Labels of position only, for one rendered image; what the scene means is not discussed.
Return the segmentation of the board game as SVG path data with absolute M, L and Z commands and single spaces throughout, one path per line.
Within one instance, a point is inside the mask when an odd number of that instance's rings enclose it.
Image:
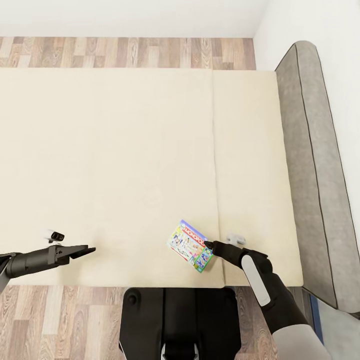
M 211 240 L 183 219 L 165 244 L 202 273 L 214 256 L 204 241 Z

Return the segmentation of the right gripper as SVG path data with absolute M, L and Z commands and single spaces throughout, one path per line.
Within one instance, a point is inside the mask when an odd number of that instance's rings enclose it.
M 231 264 L 235 265 L 234 263 L 232 263 L 231 261 L 231 255 L 234 249 L 239 248 L 236 245 L 232 245 L 232 244 L 226 244 L 220 241 L 215 240 L 214 242 L 212 241 L 204 241 L 204 244 L 210 249 L 212 250 L 212 254 L 214 256 L 218 256 L 223 258 L 224 260 L 230 262 Z

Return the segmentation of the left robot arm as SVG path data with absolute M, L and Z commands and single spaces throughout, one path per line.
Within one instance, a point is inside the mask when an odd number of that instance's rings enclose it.
M 47 240 L 44 249 L 0 254 L 0 295 L 11 279 L 65 266 L 70 264 L 70 258 L 74 260 L 96 251 L 96 247 L 89 248 L 88 244 L 62 246 L 58 242 L 65 236 L 51 229 L 45 229 L 40 237 Z

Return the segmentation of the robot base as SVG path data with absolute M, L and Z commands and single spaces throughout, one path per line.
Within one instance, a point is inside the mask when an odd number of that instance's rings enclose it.
M 222 288 L 126 287 L 119 349 L 126 360 L 169 356 L 235 360 L 242 348 L 238 303 L 233 285 Z

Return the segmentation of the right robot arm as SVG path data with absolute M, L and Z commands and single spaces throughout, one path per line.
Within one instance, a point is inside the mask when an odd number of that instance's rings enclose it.
M 333 360 L 299 309 L 268 255 L 246 245 L 244 236 L 229 233 L 225 243 L 204 241 L 214 256 L 242 269 L 272 334 L 280 360 Z

